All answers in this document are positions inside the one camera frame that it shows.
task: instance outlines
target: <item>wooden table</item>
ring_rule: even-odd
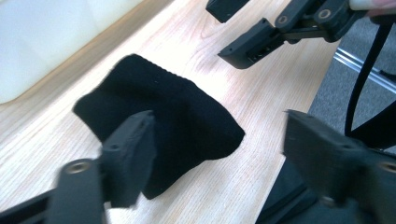
[[[0,105],[0,211],[51,189],[58,169],[100,143],[71,110],[123,56],[137,53],[194,81],[246,131],[234,154],[205,161],[154,200],[111,210],[112,223],[254,223],[283,162],[287,109],[307,111],[337,44],[284,45],[247,70],[217,53],[286,0],[251,0],[227,23],[207,0],[146,0],[17,100]]]

